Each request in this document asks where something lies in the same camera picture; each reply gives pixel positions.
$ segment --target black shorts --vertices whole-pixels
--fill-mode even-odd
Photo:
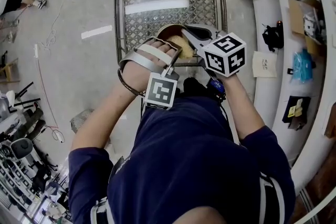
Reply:
[[[3,14],[19,9],[21,7],[21,3],[22,0],[7,0]]]

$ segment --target sheet of paper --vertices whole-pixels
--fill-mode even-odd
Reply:
[[[276,78],[277,57],[277,54],[255,51],[252,60],[253,76],[262,78]]]

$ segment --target wooden stool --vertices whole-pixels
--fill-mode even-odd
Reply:
[[[17,62],[19,58],[16,58],[14,61],[7,63],[2,69],[0,69],[1,72],[5,72],[6,75],[6,81],[0,81],[0,84],[8,84],[8,83],[15,83],[20,82],[19,80],[12,80],[12,71],[11,67]]]

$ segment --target shirt sleeve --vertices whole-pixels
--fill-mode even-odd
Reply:
[[[106,150],[78,148],[69,154],[69,207],[74,223],[88,223],[91,208],[107,196],[113,164]]]
[[[285,223],[288,222],[294,211],[296,196],[287,157],[279,146],[276,135],[264,126],[248,135],[241,144],[254,155],[260,171],[279,183],[285,200]]]

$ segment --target forearm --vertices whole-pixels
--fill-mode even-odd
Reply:
[[[265,126],[264,121],[253,106],[237,75],[220,78],[229,102],[239,139]]]
[[[81,147],[104,148],[118,119],[134,99],[135,95],[118,81],[109,96],[78,130],[71,150]]]

